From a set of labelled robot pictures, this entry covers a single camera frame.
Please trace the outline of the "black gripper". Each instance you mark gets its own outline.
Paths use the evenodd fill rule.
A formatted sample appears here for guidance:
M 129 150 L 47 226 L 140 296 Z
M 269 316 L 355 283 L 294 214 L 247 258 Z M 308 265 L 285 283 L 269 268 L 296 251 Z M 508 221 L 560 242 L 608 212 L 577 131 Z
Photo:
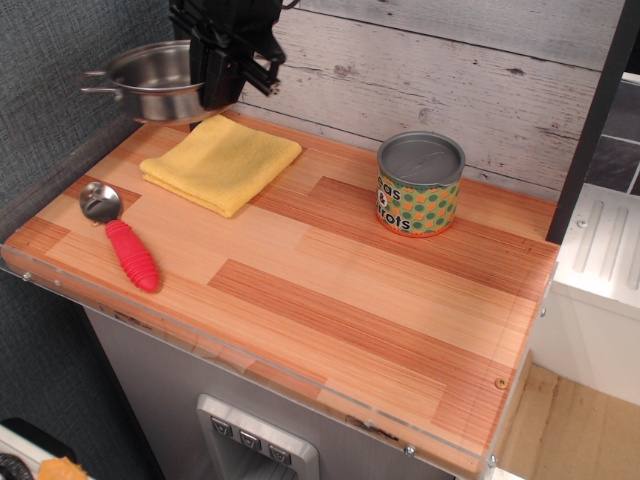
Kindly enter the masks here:
M 273 34 L 296 1 L 172 1 L 169 18 L 190 38 L 192 84 L 202 84 L 201 105 L 222 110 L 239 99 L 246 82 L 265 95 L 279 84 L 286 54 Z

